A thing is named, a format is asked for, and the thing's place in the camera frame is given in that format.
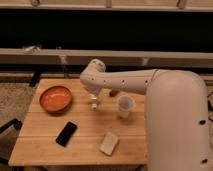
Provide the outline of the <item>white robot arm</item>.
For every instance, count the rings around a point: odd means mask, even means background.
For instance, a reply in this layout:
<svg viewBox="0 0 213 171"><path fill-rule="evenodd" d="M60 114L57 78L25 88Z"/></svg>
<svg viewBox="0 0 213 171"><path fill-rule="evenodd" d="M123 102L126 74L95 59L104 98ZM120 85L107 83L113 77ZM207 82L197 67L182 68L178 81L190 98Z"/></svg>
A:
<svg viewBox="0 0 213 171"><path fill-rule="evenodd" d="M80 75L86 89L142 94L148 171L213 171L210 167L207 87L190 71L108 72L93 59Z"/></svg>

